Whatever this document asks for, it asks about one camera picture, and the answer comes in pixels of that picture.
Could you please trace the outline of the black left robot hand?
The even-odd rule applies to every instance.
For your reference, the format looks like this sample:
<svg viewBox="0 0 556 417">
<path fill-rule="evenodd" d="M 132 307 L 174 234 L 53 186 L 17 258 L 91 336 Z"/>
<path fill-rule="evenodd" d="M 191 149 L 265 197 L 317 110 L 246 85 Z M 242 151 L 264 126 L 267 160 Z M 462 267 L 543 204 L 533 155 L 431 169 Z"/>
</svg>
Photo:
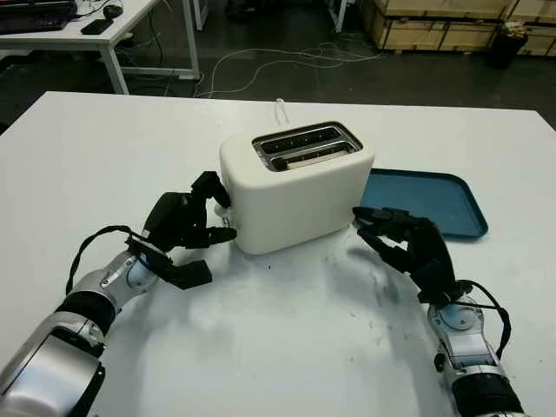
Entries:
<svg viewBox="0 0 556 417">
<path fill-rule="evenodd" d="M 167 192 L 160 196 L 144 223 L 143 236 L 162 252 L 173 248 L 208 248 L 237 237 L 231 227 L 208 225 L 207 201 L 213 199 L 227 209 L 227 190 L 214 171 L 203 172 L 186 193 Z"/>
</svg>

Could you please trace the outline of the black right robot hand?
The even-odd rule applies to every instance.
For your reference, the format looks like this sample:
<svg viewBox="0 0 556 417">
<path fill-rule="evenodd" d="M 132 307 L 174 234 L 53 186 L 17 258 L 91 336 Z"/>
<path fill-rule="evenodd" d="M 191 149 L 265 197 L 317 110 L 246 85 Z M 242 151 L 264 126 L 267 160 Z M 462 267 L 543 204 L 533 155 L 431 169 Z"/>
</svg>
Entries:
<svg viewBox="0 0 556 417">
<path fill-rule="evenodd" d="M 446 243 L 425 217 L 397 208 L 353 208 L 357 235 L 390 267 L 409 274 L 421 303 L 444 307 L 463 294 Z"/>
</svg>

